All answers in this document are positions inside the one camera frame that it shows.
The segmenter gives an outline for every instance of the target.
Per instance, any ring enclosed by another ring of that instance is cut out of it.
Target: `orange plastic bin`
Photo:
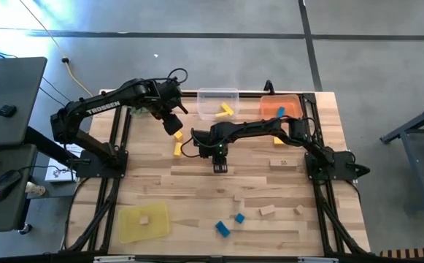
[[[285,115],[290,117],[302,118],[303,116],[298,95],[271,95],[261,97],[261,117],[263,119],[277,117],[280,107],[284,107]]]

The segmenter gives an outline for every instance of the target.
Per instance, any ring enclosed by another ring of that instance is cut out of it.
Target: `yellow cable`
[[[87,93],[88,94],[90,94],[90,96],[93,96],[93,94],[86,88],[86,87],[84,87],[84,85],[82,85],[82,83],[80,83],[79,82],[79,80],[77,80],[75,77],[74,77],[74,75],[72,74],[72,72],[71,72],[71,68],[69,67],[69,63],[65,63],[65,65],[66,65],[66,67],[67,67],[67,72],[69,73],[69,75],[71,75],[71,77],[72,77],[72,79],[77,83],[77,84],[79,84],[79,86],[81,87],[81,88],[83,88],[85,91],[87,91]]]
[[[45,25],[43,25],[43,23],[42,22],[40,22],[39,20],[38,20],[38,18],[36,18],[36,16],[30,11],[30,9],[22,2],[22,0],[19,0],[20,1],[20,3],[27,9],[27,11],[31,14],[31,16],[33,16],[34,18],[35,18],[35,20],[36,21],[38,21],[38,23],[42,26],[42,28],[46,31],[46,33],[48,33],[48,35],[50,36],[50,38],[51,38],[51,40],[54,42],[54,44],[56,45],[56,47],[58,48],[58,50],[59,50],[59,53],[61,53],[61,55],[63,56],[63,59],[64,58],[67,58],[66,57],[66,54],[64,54],[64,52],[63,52],[63,49],[61,48],[61,46],[59,46],[59,44],[56,42],[56,40],[54,39],[54,37],[53,37],[53,35],[46,29],[46,27],[45,27]],[[81,88],[83,88],[84,89],[84,91],[86,91],[90,96],[93,96],[93,94],[84,86],[84,85],[82,85],[82,83],[80,83],[80,81],[79,80],[77,80],[75,77],[74,77],[74,75],[72,74],[72,72],[71,72],[71,68],[69,67],[69,62],[63,62],[63,63],[65,63],[65,65],[66,65],[66,68],[67,68],[67,72],[69,73],[69,75],[71,76],[71,78],[81,87]]]

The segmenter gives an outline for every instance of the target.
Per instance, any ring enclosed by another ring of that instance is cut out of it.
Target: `black desk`
[[[34,165],[37,152],[62,164],[77,158],[28,126],[46,62],[46,58],[0,59],[0,108],[5,104],[17,107],[11,118],[0,116],[0,175],[10,169]],[[23,228],[30,204],[25,187],[31,172],[23,170],[18,186],[0,202],[0,232]]]
[[[0,147],[33,144],[39,152],[65,164],[69,159],[67,153],[28,126],[46,62],[43,57],[0,59],[0,108],[5,104],[17,107],[11,118],[0,116]]]
[[[0,176],[10,169],[19,169],[34,165],[36,147],[21,145],[0,150]],[[25,223],[26,210],[29,203],[26,199],[25,187],[30,178],[31,169],[23,169],[22,180],[9,196],[0,201],[0,232],[22,229]]]

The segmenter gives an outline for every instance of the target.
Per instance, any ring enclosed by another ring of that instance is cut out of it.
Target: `computer mouse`
[[[21,173],[14,169],[0,176],[0,201],[6,199],[20,179],[22,179]]]

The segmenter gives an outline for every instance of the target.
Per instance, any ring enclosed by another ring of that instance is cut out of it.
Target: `desk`
[[[0,150],[0,176],[11,169],[34,165],[35,158],[36,147],[34,145],[22,145]],[[0,232],[22,229],[29,205],[26,202],[25,187],[31,172],[32,169],[20,171],[22,179],[8,197],[0,201]]]
[[[0,176],[10,169],[34,165],[36,150],[62,164],[69,159],[63,148],[28,126],[46,62],[46,58],[0,59],[0,108],[5,104],[17,107],[11,118],[0,116]],[[24,191],[31,170],[22,174],[18,186],[0,202],[0,231],[21,229],[25,221],[29,199]]]
[[[334,150],[346,150],[343,129],[334,93],[316,93],[325,144]],[[211,121],[198,117],[195,98],[183,98],[189,110],[175,110],[183,122],[182,133],[208,130]],[[240,99],[236,122],[260,120],[259,99]],[[114,110],[93,117],[90,135],[109,140]],[[131,122],[126,177],[121,180],[113,223],[110,254],[152,255],[228,255],[228,256],[319,256],[323,255],[312,184],[303,165],[303,148],[275,147],[273,137],[253,137],[229,145],[228,174],[213,173],[210,159],[173,157],[174,138],[163,130],[150,114],[135,116]],[[185,152],[195,154],[192,144]],[[293,172],[273,171],[270,159],[294,159]],[[79,191],[72,208],[68,244],[72,244],[92,219],[99,190],[99,179],[90,179]],[[334,181],[339,218],[358,244],[370,251],[358,196],[350,185]],[[235,202],[241,194],[243,202]],[[165,202],[168,205],[169,235],[136,243],[120,244],[117,212],[122,207]],[[258,209],[275,205],[273,215],[260,216]],[[303,205],[297,216],[293,209]],[[242,225],[234,215],[246,216]],[[231,230],[223,238],[215,230],[218,221]],[[335,248],[333,230],[331,245]],[[104,231],[101,222],[98,245]]]

